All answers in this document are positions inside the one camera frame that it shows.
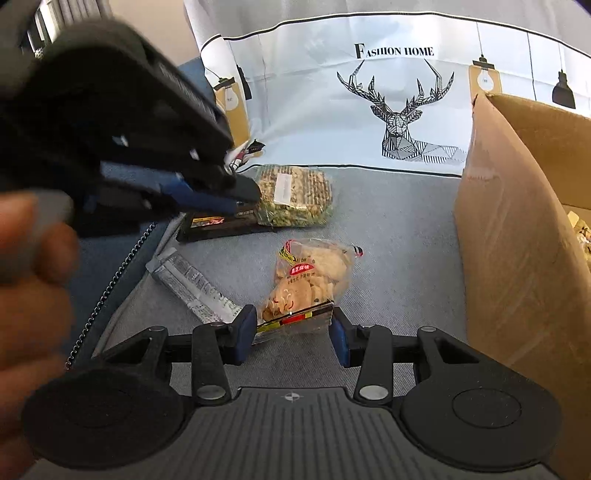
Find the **snack bag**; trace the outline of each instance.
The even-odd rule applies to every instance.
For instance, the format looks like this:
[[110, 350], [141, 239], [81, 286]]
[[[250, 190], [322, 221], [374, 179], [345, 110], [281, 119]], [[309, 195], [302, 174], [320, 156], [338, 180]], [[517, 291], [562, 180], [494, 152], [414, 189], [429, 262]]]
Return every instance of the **snack bag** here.
[[256, 212], [261, 225], [325, 225], [332, 214], [333, 187], [321, 170], [265, 165], [256, 182], [261, 189]]
[[259, 341], [267, 339], [259, 334], [286, 325], [290, 328], [277, 333], [328, 325], [334, 303], [349, 288], [355, 259], [362, 255], [359, 247], [330, 240], [288, 240], [277, 254], [275, 288], [259, 308]]
[[581, 250], [585, 255], [587, 266], [591, 271], [591, 229], [589, 229], [587, 223], [574, 212], [568, 214], [570, 224], [573, 227], [574, 234], [577, 237]]

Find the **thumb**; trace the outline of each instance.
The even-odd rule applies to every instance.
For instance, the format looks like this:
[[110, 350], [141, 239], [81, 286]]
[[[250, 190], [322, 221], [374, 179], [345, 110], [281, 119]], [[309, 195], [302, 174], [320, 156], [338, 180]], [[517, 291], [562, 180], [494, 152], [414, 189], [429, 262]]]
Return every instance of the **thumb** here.
[[0, 256], [12, 255], [31, 233], [37, 214], [32, 193], [0, 194]]

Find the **finger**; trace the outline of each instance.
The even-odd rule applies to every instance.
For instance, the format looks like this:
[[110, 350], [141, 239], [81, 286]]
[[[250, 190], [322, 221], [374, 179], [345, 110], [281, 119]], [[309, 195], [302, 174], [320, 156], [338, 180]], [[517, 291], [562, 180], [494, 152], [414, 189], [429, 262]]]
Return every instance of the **finger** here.
[[70, 332], [68, 292], [34, 275], [0, 288], [0, 368], [56, 350]]
[[33, 452], [22, 434], [0, 443], [0, 479], [16, 480], [34, 462]]
[[75, 272], [78, 265], [78, 237], [65, 223], [58, 223], [44, 233], [35, 271], [44, 280], [63, 285]]
[[18, 251], [31, 232], [37, 213], [32, 193], [0, 194], [0, 255]]
[[64, 358], [57, 353], [0, 371], [0, 425], [3, 437], [19, 431], [22, 407], [33, 392], [63, 372]]

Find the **black snack box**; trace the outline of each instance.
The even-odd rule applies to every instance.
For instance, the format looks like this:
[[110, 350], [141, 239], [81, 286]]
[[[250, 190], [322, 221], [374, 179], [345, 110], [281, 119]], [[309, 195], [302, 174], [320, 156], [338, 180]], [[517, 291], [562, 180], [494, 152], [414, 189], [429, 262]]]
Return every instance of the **black snack box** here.
[[178, 229], [177, 240], [187, 243], [223, 236], [275, 231], [277, 228], [272, 226], [259, 225], [254, 207], [245, 205], [238, 207], [238, 211], [232, 215], [188, 212]]

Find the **zipper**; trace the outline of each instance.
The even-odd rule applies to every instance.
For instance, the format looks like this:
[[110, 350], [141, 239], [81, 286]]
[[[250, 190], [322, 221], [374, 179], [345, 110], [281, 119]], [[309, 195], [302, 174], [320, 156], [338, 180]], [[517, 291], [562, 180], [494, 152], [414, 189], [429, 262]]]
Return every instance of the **zipper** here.
[[92, 311], [92, 313], [88, 317], [86, 324], [84, 325], [84, 329], [82, 330], [82, 333], [80, 334], [80, 336], [78, 337], [78, 340], [76, 341], [76, 343], [72, 347], [72, 351], [70, 352], [70, 356], [68, 357], [68, 360], [66, 361], [66, 370], [69, 370], [70, 368], [72, 368], [72, 364], [74, 363], [74, 360], [76, 359], [76, 355], [78, 355], [78, 351], [82, 347], [82, 343], [86, 339], [88, 332], [90, 332], [90, 328], [94, 324], [97, 315], [99, 314], [102, 307], [105, 305], [105, 301], [107, 300], [107, 298], [109, 298], [109, 295], [111, 295], [111, 292], [113, 291], [114, 286], [117, 284], [117, 282], [121, 278], [121, 275], [123, 275], [123, 273], [125, 272], [125, 269], [129, 265], [129, 263], [134, 259], [134, 257], [137, 255], [139, 249], [142, 247], [142, 245], [147, 240], [147, 238], [150, 236], [150, 234], [152, 233], [152, 231], [154, 230], [155, 227], [156, 227], [156, 223], [150, 224], [150, 226], [146, 229], [144, 234], [135, 243], [134, 247], [131, 249], [131, 252], [129, 252], [127, 257], [125, 257], [125, 260], [123, 260], [123, 263], [117, 269], [117, 272], [115, 273], [115, 275], [113, 275], [113, 278], [109, 282], [109, 285], [107, 286], [107, 288], [105, 289], [103, 294], [100, 296], [99, 301], [96, 303], [95, 309]]

